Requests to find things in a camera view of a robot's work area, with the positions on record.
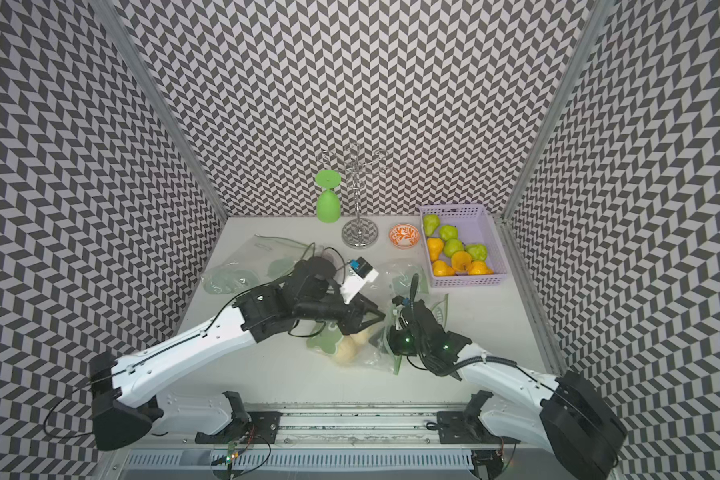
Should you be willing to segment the zip bag with beige fruit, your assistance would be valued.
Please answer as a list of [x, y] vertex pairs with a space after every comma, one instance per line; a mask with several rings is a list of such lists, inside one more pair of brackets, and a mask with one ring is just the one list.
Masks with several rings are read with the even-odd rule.
[[306, 346], [342, 367], [398, 375], [402, 358], [391, 351], [387, 340], [389, 327], [387, 322], [382, 322], [359, 333], [344, 335], [335, 323], [326, 323], [308, 335]]

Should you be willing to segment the zip bag with orange fruit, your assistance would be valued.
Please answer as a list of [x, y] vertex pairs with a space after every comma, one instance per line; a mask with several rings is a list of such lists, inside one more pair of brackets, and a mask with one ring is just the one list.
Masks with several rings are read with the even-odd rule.
[[385, 312], [386, 326], [396, 322], [398, 307], [393, 304], [392, 299], [396, 296], [409, 296], [415, 275], [419, 278], [416, 299], [424, 301], [441, 326], [447, 325], [449, 295], [438, 293], [430, 287], [427, 274], [421, 265], [414, 263], [412, 259], [401, 259], [381, 263], [376, 270], [379, 276], [368, 287], [367, 297]]

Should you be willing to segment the yellow pear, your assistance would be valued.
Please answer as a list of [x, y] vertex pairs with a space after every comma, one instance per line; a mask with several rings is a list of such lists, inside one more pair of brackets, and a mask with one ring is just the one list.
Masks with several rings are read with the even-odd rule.
[[473, 259], [472, 259], [472, 256], [468, 252], [466, 252], [464, 250], [460, 250], [460, 251], [455, 252], [450, 257], [450, 261], [451, 261], [451, 268], [456, 273], [465, 273], [468, 270], [469, 266], [471, 265]]
[[445, 242], [441, 238], [430, 237], [427, 239], [427, 250], [429, 259], [432, 263], [440, 259], [440, 255], [443, 253]]
[[449, 277], [456, 274], [455, 269], [443, 260], [432, 263], [432, 273], [435, 277]]
[[471, 276], [492, 275], [493, 270], [481, 260], [473, 260], [467, 267], [466, 272]]

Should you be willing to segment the green pear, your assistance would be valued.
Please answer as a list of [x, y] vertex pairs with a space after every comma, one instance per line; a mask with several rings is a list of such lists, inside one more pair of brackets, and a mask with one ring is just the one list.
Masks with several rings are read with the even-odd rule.
[[436, 214], [427, 214], [422, 217], [422, 226], [426, 237], [432, 237], [440, 224], [441, 220]]
[[443, 253], [446, 257], [450, 258], [455, 253], [463, 251], [463, 250], [464, 250], [463, 242], [457, 238], [452, 238], [445, 242]]
[[488, 258], [487, 248], [483, 244], [467, 245], [465, 251], [471, 256], [473, 261], [485, 262]]
[[444, 242], [458, 239], [459, 238], [459, 230], [457, 227], [455, 227], [453, 225], [448, 225], [448, 224], [441, 225], [439, 228], [439, 237]]

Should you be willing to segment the zip bag with green pears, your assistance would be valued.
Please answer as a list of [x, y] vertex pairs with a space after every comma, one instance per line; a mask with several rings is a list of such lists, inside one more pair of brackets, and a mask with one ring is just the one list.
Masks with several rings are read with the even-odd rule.
[[201, 277], [211, 295], [236, 295], [289, 274], [295, 264], [314, 252], [314, 244], [290, 238], [255, 235], [220, 265]]

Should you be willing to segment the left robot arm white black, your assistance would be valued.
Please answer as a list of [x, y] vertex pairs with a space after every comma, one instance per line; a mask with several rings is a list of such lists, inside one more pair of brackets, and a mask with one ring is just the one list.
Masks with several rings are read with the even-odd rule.
[[362, 332], [384, 318], [362, 295], [379, 273], [364, 258], [352, 260], [343, 283], [323, 257], [298, 261], [273, 280], [241, 292], [211, 319], [137, 353], [103, 352], [89, 363], [85, 388], [92, 394], [90, 436], [100, 451], [129, 446], [150, 433], [188, 429], [200, 443], [239, 436], [246, 424], [235, 392], [217, 400], [171, 403], [167, 389], [212, 361], [291, 331], [300, 320], [335, 325], [343, 335]]

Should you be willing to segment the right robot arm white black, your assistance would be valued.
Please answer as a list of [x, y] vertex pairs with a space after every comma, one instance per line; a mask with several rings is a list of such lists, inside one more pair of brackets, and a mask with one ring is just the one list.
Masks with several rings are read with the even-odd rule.
[[470, 338], [446, 330], [413, 280], [393, 304], [399, 313], [388, 334], [396, 355], [414, 356], [437, 377], [483, 388], [477, 423], [495, 437], [510, 437], [553, 454], [577, 479], [606, 479], [619, 464], [627, 429], [594, 385], [568, 370], [540, 373], [495, 356]]

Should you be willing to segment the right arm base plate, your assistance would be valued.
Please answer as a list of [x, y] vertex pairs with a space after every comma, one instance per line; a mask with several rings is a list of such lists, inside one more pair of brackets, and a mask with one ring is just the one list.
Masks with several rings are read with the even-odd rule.
[[438, 411], [435, 423], [439, 441], [444, 445], [502, 444], [501, 439], [490, 434], [476, 416], [466, 416], [461, 411]]

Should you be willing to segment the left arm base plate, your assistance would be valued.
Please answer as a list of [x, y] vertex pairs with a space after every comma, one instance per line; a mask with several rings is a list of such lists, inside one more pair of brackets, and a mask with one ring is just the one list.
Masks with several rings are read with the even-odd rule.
[[247, 418], [242, 416], [234, 418], [218, 434], [215, 444], [229, 444], [233, 441], [242, 440], [248, 442], [248, 437], [253, 435], [252, 444], [274, 444], [280, 429], [282, 413], [279, 411], [253, 411], [249, 412]]

